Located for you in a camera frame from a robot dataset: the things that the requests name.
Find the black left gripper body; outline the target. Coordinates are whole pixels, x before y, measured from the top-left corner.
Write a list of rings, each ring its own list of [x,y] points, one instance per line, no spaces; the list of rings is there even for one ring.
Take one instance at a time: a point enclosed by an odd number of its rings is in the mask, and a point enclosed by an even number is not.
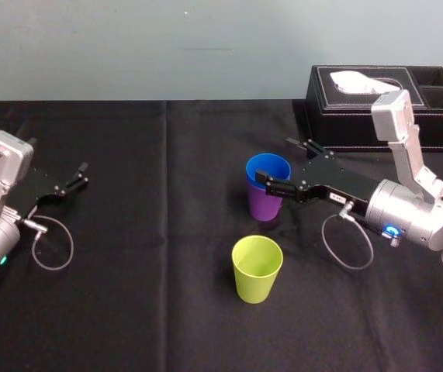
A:
[[[63,181],[43,169],[31,167],[9,193],[6,205],[17,212],[30,212],[35,206],[62,198],[62,191],[66,191]]]

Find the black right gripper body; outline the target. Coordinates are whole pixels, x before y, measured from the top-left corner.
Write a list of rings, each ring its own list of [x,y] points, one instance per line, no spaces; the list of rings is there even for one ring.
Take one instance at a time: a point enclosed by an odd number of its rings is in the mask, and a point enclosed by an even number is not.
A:
[[[353,202],[352,212],[366,215],[379,181],[357,174],[340,165],[331,155],[318,155],[298,167],[298,201],[321,199],[338,206]]]

